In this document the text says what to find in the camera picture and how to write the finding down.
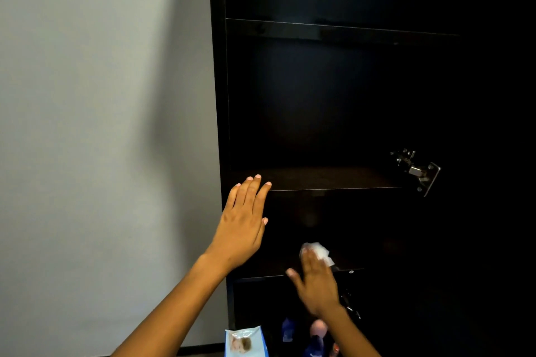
black cabinet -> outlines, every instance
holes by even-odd
[[[350,271],[366,282],[358,286],[368,288],[359,296],[374,316],[364,329],[371,339],[401,341],[394,326],[379,327],[385,305],[397,314],[391,322],[412,314],[404,333],[425,330],[416,323],[421,292],[410,285],[422,284],[416,271],[466,254],[462,245],[444,252],[457,227],[436,219],[456,195],[449,173],[477,77],[470,3],[211,0],[222,203],[250,175],[273,184],[263,244],[227,278],[232,329],[262,324],[282,353],[285,311],[302,313],[284,273],[300,271],[300,246],[318,241],[340,290],[356,292]],[[417,158],[425,168],[416,171]],[[423,198],[437,165],[450,171]],[[400,305],[405,296],[412,312]]]

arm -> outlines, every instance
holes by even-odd
[[[257,193],[260,175],[231,189],[216,234],[206,252],[167,297],[111,357],[170,357],[177,353],[212,292],[234,268],[260,247],[267,182]]]
[[[325,321],[346,357],[380,357],[339,304],[337,283],[331,268],[317,259],[315,252],[311,250],[306,249],[301,259],[303,281],[292,268],[287,270],[287,275],[296,286],[298,296],[309,312]]]

wet wipes package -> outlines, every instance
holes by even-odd
[[[225,331],[225,357],[268,357],[260,326],[251,329]]]

white wall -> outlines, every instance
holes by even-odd
[[[109,355],[208,245],[213,76],[209,0],[0,0],[2,355]]]

hand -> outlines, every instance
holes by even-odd
[[[327,312],[340,306],[337,283],[331,268],[323,260],[318,259],[313,250],[305,248],[301,261],[305,282],[302,282],[298,273],[292,268],[287,270],[287,275],[296,286],[298,296],[307,310],[312,315],[324,319]]]
[[[226,273],[244,264],[260,247],[264,226],[264,201],[272,187],[267,182],[259,189],[260,175],[248,177],[229,193],[227,204],[212,243],[205,252],[224,264]]]

